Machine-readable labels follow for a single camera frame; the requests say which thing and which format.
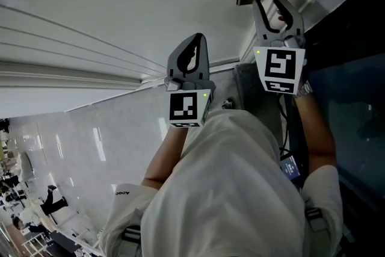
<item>black cable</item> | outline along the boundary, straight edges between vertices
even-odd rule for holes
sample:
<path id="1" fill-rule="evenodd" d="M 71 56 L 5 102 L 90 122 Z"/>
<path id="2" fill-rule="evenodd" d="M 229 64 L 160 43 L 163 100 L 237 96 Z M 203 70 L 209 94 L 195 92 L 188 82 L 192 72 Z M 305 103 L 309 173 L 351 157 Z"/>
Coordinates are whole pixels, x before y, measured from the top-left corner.
<path id="1" fill-rule="evenodd" d="M 283 107 L 282 107 L 282 105 L 281 105 L 281 103 L 280 103 L 280 101 L 279 101 L 279 99 L 281 98 L 281 96 L 282 96 L 282 93 L 279 93 L 279 94 L 277 95 L 277 105 L 278 105 L 279 111 L 281 112 L 282 117 L 284 117 L 285 120 L 286 120 L 286 134 L 285 134 L 285 140 L 284 140 L 284 142 L 283 142 L 283 146 L 279 148 L 279 149 L 281 150 L 280 156 L 283 155 L 283 152 L 284 152 L 284 151 L 290 152 L 290 150 L 285 149 L 286 143 L 288 142 L 288 135 L 289 135 L 289 121 L 288 121 L 288 116 L 287 116 L 287 115 L 285 114 L 285 112 L 283 111 Z"/>

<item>shoe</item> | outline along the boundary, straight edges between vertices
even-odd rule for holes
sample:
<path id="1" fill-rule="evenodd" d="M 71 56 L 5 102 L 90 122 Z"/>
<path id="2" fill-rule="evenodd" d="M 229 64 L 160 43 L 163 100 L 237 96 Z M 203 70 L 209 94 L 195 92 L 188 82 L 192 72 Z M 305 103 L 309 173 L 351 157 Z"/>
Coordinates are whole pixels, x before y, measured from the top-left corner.
<path id="1" fill-rule="evenodd" d="M 64 200 L 64 203 L 65 203 L 64 206 L 68 206 L 67 200 L 64 198 L 64 196 L 62 197 L 62 199 Z"/>
<path id="2" fill-rule="evenodd" d="M 226 101 L 222 104 L 223 110 L 234 110 L 235 109 L 235 102 L 234 99 L 228 98 Z"/>

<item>black hair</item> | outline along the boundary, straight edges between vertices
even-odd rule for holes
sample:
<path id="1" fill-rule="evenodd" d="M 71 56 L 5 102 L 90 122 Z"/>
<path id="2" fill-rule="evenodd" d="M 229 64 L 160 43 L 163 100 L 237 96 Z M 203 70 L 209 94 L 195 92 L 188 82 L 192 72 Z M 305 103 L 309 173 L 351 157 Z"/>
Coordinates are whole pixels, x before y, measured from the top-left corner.
<path id="1" fill-rule="evenodd" d="M 12 224 L 15 226 L 18 230 L 20 230 L 19 223 L 21 222 L 21 219 L 19 219 L 17 216 L 12 217 Z"/>

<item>bracelet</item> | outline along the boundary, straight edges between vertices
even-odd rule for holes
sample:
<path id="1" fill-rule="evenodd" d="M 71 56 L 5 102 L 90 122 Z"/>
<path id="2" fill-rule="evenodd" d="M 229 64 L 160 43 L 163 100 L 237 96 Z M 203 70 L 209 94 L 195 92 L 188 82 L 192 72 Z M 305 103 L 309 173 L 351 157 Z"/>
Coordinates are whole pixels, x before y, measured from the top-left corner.
<path id="1" fill-rule="evenodd" d="M 305 96 L 309 93 L 312 93 L 313 92 L 313 88 L 312 86 L 310 85 L 310 82 L 309 80 L 307 80 L 301 88 L 298 89 L 298 92 L 297 94 L 293 94 L 293 97 L 295 98 L 300 98 L 302 96 Z"/>

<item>forearm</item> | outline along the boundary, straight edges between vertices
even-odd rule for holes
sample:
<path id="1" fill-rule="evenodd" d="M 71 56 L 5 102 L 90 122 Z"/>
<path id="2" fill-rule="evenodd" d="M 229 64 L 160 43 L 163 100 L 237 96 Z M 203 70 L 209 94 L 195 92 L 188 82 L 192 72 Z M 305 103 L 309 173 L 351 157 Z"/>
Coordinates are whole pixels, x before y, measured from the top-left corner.
<path id="1" fill-rule="evenodd" d="M 336 146 L 328 125 L 312 94 L 295 99 L 309 150 L 309 171 L 323 165 L 336 165 Z"/>
<path id="2" fill-rule="evenodd" d="M 165 182 L 179 162 L 188 129 L 170 127 L 161 146 L 152 158 L 144 179 Z"/>

